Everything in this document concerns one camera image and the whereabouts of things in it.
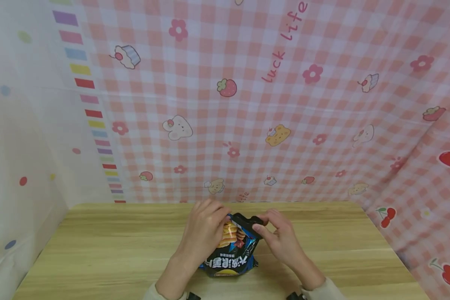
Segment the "strawberry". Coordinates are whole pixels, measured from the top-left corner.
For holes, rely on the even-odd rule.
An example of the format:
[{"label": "strawberry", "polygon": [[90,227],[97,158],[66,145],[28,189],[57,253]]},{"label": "strawberry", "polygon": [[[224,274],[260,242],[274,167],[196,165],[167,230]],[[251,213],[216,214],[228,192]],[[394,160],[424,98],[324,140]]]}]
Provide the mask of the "strawberry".
[{"label": "strawberry", "polygon": [[231,79],[222,79],[217,83],[217,87],[223,97],[232,97],[237,92],[237,84]]}]

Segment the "wooden table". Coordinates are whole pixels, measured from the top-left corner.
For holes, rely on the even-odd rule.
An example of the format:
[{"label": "wooden table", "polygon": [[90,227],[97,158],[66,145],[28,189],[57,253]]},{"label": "wooden table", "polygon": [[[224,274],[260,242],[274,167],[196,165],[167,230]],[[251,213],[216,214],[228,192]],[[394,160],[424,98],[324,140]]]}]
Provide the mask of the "wooden table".
[{"label": "wooden table", "polygon": [[[250,217],[268,208],[294,224],[301,246],[349,300],[428,300],[362,209],[351,202],[229,203]],[[61,223],[14,300],[141,300],[180,242],[191,204],[83,204]],[[261,241],[259,267],[241,277],[195,273],[203,300],[279,300],[294,274]]]}]

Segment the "pink checkered fabric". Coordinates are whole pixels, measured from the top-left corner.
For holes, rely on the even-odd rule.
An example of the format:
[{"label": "pink checkered fabric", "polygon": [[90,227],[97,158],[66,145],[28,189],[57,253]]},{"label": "pink checkered fabric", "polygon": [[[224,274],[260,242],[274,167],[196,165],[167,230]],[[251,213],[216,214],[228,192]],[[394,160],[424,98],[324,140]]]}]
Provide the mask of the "pink checkered fabric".
[{"label": "pink checkered fabric", "polygon": [[450,1],[76,9],[128,202],[354,201],[450,299]]}]

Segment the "chip bag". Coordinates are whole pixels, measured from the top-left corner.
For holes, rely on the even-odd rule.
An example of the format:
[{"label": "chip bag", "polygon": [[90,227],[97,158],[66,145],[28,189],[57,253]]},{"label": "chip bag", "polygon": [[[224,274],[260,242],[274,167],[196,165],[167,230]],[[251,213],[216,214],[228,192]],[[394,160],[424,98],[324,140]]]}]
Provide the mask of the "chip bag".
[{"label": "chip bag", "polygon": [[240,213],[229,216],[230,221],[224,225],[218,247],[199,267],[209,277],[241,275],[258,266],[253,251],[262,237],[252,225],[263,225],[262,219],[256,216],[247,219]]}]

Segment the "green dot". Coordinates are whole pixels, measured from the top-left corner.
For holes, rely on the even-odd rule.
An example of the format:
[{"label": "green dot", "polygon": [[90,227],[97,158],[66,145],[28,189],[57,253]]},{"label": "green dot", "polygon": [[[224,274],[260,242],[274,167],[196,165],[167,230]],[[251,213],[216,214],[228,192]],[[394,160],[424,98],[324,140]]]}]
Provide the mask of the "green dot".
[{"label": "green dot", "polygon": [[19,31],[18,38],[25,44],[32,43],[32,37],[30,37],[30,35],[28,33],[26,33],[25,31]]}]

